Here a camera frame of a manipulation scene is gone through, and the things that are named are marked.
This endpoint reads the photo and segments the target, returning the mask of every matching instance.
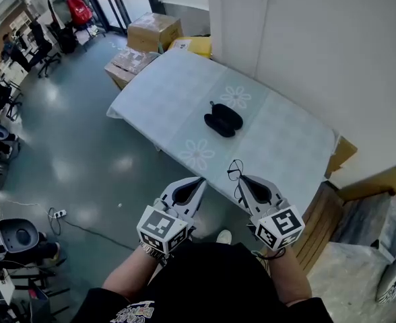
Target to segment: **white machine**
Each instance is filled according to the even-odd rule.
[[[154,206],[147,206],[137,225],[139,238],[165,255],[170,254],[193,230],[207,181],[190,177],[166,187]],[[241,200],[251,213],[248,227],[270,249],[276,251],[295,242],[304,222],[276,185],[256,176],[240,175]]]

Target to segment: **eyeglasses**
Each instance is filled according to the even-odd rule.
[[[239,159],[234,159],[228,168],[228,177],[231,181],[235,182],[241,177],[243,173],[243,162]],[[234,190],[234,198],[238,200],[238,203],[242,201],[242,197],[240,194],[240,185],[237,184]]]

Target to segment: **floral tablecloth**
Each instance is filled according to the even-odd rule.
[[[233,138],[204,122],[210,101],[243,117]],[[111,104],[152,143],[238,205],[226,170],[241,159],[244,174],[273,182],[303,213],[335,146],[333,131],[273,90],[223,65],[172,49],[150,63]]]

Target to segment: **power strip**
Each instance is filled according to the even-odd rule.
[[[66,216],[66,210],[62,209],[61,211],[56,212],[53,214],[53,219],[60,219]]]

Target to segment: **red bag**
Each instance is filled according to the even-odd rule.
[[[83,0],[66,0],[66,4],[71,12],[72,22],[77,26],[84,25],[93,17],[92,10]]]

